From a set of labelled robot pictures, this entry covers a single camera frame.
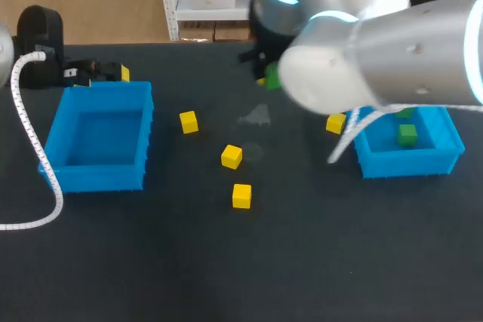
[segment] white cable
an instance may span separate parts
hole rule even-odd
[[[32,143],[32,146],[35,150],[35,153],[38,156],[42,166],[44,167],[45,173],[47,174],[47,178],[51,183],[52,189],[54,190],[55,194],[55,208],[47,215],[45,218],[37,220],[35,222],[22,222],[18,224],[0,224],[0,230],[20,230],[20,229],[31,229],[37,228],[38,226],[45,225],[55,218],[57,218],[62,210],[63,206],[63,195],[62,190],[60,189],[59,182],[55,176],[54,170],[52,169],[51,163],[47,159],[47,155],[45,154],[40,141],[38,141],[37,134],[33,130],[32,124],[30,123],[29,117],[27,116],[27,112],[23,107],[22,97],[20,95],[20,88],[19,88],[19,79],[20,79],[20,72],[22,68],[28,62],[38,62],[45,60],[45,53],[44,52],[32,52],[26,54],[25,56],[21,56],[19,60],[15,63],[14,69],[12,70],[12,76],[10,79],[12,96],[14,97],[15,107],[17,108],[18,115],[20,120],[22,121],[23,127],[27,132],[27,136]]]
[[[449,109],[464,109],[466,111],[477,111],[483,112],[483,106],[458,106],[458,105],[417,105],[417,104],[394,104],[388,105],[383,107],[380,111],[374,111],[364,117],[358,124],[355,124],[357,121],[359,109],[354,109],[352,111],[351,117],[347,122],[346,130],[344,134],[340,138],[338,144],[336,145],[335,149],[330,154],[327,162],[329,164],[333,164],[337,160],[339,160],[340,156],[346,151],[347,147],[350,143],[370,124],[376,121],[378,118],[388,114],[388,113],[395,113],[402,111],[408,107],[446,107]],[[355,120],[353,119],[353,115],[357,112],[357,116],[355,116]]]

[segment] black tabletop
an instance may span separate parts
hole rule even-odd
[[[326,164],[324,117],[252,82],[247,47],[68,48],[152,82],[144,191],[66,195],[50,225],[0,233],[0,321],[483,319],[483,116],[452,113],[466,153],[450,176],[363,180],[353,149]],[[23,96],[44,142],[61,90]],[[183,135],[189,110],[200,132]],[[236,171],[227,144],[245,150]],[[0,222],[50,213],[36,166],[5,89]]]

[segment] blue bin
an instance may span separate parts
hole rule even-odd
[[[363,108],[359,120],[372,111]],[[398,145],[400,124],[416,126],[415,147]],[[384,115],[366,127],[354,144],[364,178],[449,174],[465,151],[448,111],[442,107],[416,108],[410,119]]]
[[[153,109],[149,82],[65,89],[45,145],[62,190],[142,190]]]

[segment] green block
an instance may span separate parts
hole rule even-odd
[[[400,124],[398,129],[398,144],[401,147],[415,147],[416,142],[416,126],[413,124]]]
[[[409,108],[409,109],[403,109],[402,111],[399,111],[395,113],[394,115],[396,118],[411,118],[413,115],[414,109]]]
[[[266,89],[277,90],[281,87],[278,79],[277,62],[270,63],[265,69]]]

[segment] yellow cube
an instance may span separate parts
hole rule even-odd
[[[346,118],[347,116],[343,113],[339,113],[337,115],[330,115],[327,120],[327,127],[325,129],[327,131],[340,135],[340,133],[342,133],[344,123],[346,122]]]
[[[242,162],[243,151],[239,147],[228,145],[221,154],[221,164],[224,167],[229,167],[230,169],[236,170],[237,167]]]
[[[235,184],[233,187],[233,207],[250,209],[251,185]]]
[[[121,64],[121,81],[129,82],[131,80],[131,76],[129,73],[129,68]]]
[[[257,79],[257,84],[261,87],[265,87],[266,86],[266,79],[265,78]]]
[[[194,111],[180,113],[181,126],[183,133],[191,133],[198,131],[198,121]]]

